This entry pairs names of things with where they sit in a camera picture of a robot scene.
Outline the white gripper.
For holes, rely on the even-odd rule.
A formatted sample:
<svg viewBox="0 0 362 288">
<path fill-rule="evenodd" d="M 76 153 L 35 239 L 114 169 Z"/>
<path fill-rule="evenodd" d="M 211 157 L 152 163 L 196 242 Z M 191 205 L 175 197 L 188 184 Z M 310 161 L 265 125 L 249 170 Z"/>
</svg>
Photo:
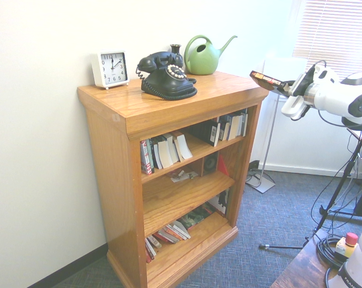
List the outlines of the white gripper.
<svg viewBox="0 0 362 288">
<path fill-rule="evenodd" d="M 304 102 L 306 89 L 312 83 L 312 76 L 302 73 L 296 81 L 284 81 L 283 89 L 278 88 L 277 92 L 287 97 L 286 103 L 282 107 L 282 113 L 292 120 L 299 120 L 305 116 L 310 107 Z"/>
</svg>

